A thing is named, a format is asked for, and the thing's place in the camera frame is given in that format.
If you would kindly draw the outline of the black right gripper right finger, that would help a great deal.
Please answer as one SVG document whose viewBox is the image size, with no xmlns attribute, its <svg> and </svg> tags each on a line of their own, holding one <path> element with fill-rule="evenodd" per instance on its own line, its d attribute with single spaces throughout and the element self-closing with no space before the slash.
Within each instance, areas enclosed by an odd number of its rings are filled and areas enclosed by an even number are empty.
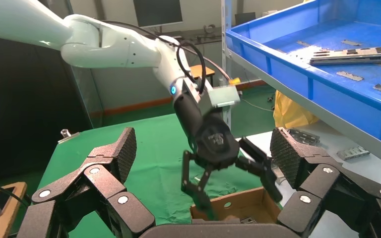
<svg viewBox="0 0 381 238">
<path fill-rule="evenodd" d="M 329 211 L 359 237 L 381 238 L 380 183 L 344 168 L 320 147 L 297 142 L 281 127 L 272 132 L 270 151 L 294 189 L 279 225 L 306 238 Z"/>
</svg>

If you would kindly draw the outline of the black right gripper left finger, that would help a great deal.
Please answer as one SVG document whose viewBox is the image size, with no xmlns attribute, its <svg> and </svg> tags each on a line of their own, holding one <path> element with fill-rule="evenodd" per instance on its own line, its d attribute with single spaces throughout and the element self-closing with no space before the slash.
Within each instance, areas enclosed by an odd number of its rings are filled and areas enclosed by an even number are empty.
<svg viewBox="0 0 381 238">
<path fill-rule="evenodd" d="M 132 127 L 94 148 L 78 169 L 32 195 L 18 237 L 66 238 L 93 212 L 118 238 L 137 238 L 154 227 L 153 214 L 125 186 L 136 151 Z"/>
</svg>

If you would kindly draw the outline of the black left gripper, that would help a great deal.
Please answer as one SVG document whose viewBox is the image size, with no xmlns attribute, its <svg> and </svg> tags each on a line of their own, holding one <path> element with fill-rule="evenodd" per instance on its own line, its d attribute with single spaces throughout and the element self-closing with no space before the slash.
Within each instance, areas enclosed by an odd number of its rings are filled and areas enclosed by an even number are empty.
<svg viewBox="0 0 381 238">
<path fill-rule="evenodd" d="M 278 203 L 283 196 L 275 185 L 277 176 L 271 168 L 271 160 L 267 154 L 254 145 L 246 137 L 238 142 L 231 134 L 229 126 L 222 118 L 222 109 L 212 109 L 202 115 L 196 102 L 185 93 L 173 103 L 176 116 L 188 139 L 192 151 L 185 150 L 182 157 L 181 191 L 192 198 L 196 208 L 211 221 L 216 220 L 211 201 L 204 191 L 213 169 L 221 170 L 236 161 L 236 167 L 259 177 L 274 202 Z M 239 149 L 252 159 L 239 156 Z M 204 168 L 198 184 L 190 181 L 190 161 Z"/>
</svg>

